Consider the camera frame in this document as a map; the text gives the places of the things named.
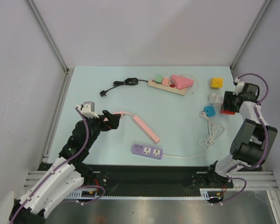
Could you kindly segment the red cube socket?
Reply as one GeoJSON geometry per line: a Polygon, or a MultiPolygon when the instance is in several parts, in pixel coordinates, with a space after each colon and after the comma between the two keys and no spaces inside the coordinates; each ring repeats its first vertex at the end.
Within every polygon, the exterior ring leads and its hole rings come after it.
{"type": "Polygon", "coordinates": [[[231,111],[228,111],[228,110],[220,110],[220,113],[221,114],[228,114],[228,115],[235,115],[235,112],[231,112],[231,111]]]}

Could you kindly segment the white cube socket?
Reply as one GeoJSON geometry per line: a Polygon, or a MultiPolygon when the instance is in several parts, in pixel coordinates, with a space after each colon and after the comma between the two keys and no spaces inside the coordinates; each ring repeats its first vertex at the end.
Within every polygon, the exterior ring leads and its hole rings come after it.
{"type": "Polygon", "coordinates": [[[224,97],[215,93],[209,95],[209,104],[221,105],[224,101],[224,97]]]}

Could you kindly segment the blue adapter plug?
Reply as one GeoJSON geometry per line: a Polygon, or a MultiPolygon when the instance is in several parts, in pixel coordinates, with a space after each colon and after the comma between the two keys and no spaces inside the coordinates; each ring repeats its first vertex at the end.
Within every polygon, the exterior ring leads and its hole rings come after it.
{"type": "Polygon", "coordinates": [[[203,111],[205,112],[207,117],[213,117],[216,115],[215,108],[212,105],[204,107],[203,111]]]}

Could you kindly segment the yellow cube socket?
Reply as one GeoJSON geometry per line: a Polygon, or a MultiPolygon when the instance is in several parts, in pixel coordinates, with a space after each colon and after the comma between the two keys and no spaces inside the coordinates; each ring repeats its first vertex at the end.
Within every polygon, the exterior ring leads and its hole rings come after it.
{"type": "Polygon", "coordinates": [[[210,87],[211,88],[222,88],[224,83],[224,79],[220,77],[213,77],[210,80],[210,87]]]}

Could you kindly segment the pink power strip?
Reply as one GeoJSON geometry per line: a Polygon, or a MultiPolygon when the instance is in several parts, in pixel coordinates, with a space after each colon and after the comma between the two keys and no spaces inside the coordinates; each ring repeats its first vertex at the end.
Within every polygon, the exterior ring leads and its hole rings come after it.
{"type": "Polygon", "coordinates": [[[147,134],[147,136],[155,143],[160,142],[160,138],[151,130],[151,128],[138,116],[132,116],[134,122],[147,134]]]}

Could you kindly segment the purple power strip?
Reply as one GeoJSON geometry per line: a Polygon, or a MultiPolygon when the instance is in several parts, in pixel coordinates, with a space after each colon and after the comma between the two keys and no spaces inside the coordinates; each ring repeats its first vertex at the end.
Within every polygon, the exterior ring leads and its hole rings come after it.
{"type": "Polygon", "coordinates": [[[163,157],[163,150],[159,149],[159,148],[151,147],[151,146],[133,144],[132,145],[132,154],[161,160],[163,157]]]}

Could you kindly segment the pink triangular socket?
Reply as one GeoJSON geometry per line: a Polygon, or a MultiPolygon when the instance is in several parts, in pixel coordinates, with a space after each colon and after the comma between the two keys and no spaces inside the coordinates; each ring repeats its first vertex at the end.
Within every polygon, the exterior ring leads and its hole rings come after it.
{"type": "Polygon", "coordinates": [[[179,90],[191,87],[194,84],[193,79],[179,76],[179,75],[171,75],[170,80],[179,90]]]}

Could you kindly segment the green adapter plug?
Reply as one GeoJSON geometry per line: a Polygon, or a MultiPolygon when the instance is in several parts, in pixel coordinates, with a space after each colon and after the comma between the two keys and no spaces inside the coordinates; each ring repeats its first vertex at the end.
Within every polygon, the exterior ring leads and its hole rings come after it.
{"type": "Polygon", "coordinates": [[[154,82],[157,84],[162,84],[162,76],[157,75],[154,79],[154,82]]]}

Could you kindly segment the orange adapter plug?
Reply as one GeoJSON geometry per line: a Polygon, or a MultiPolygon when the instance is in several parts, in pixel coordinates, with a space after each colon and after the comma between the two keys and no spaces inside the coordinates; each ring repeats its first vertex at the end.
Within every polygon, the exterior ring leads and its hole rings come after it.
{"type": "Polygon", "coordinates": [[[162,78],[162,85],[163,86],[169,86],[169,83],[170,83],[170,79],[168,77],[163,77],[162,78]]]}

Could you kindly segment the beige power strip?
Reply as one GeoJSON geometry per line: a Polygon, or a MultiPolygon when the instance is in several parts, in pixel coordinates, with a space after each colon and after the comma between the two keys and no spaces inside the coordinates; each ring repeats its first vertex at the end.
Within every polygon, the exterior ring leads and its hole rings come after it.
{"type": "Polygon", "coordinates": [[[185,96],[186,93],[188,92],[188,90],[190,89],[190,88],[177,89],[177,87],[174,84],[169,84],[169,85],[165,86],[165,85],[156,83],[155,80],[153,80],[153,79],[148,80],[147,85],[150,87],[159,89],[159,90],[168,91],[168,92],[179,94],[182,96],[185,96]]]}

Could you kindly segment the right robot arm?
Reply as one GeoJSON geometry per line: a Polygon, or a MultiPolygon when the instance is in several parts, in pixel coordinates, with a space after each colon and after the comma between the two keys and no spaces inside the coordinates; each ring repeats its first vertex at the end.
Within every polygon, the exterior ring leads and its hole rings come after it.
{"type": "Polygon", "coordinates": [[[262,165],[277,136],[277,129],[270,126],[261,112],[258,100],[260,88],[251,83],[236,81],[234,91],[224,93],[221,113],[239,113],[244,121],[236,134],[230,153],[209,166],[206,182],[211,187],[226,184],[232,174],[242,168],[255,169],[262,165]]]}

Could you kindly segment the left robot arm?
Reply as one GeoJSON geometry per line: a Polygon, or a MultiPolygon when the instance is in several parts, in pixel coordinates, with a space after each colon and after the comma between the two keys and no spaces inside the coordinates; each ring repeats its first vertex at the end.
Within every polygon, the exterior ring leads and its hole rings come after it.
{"type": "Polygon", "coordinates": [[[119,127],[121,114],[103,110],[101,115],[76,111],[81,121],[75,124],[71,136],[58,158],[44,176],[23,196],[14,201],[9,223],[43,224],[56,206],[72,191],[93,183],[93,172],[83,163],[101,132],[119,127]]]}

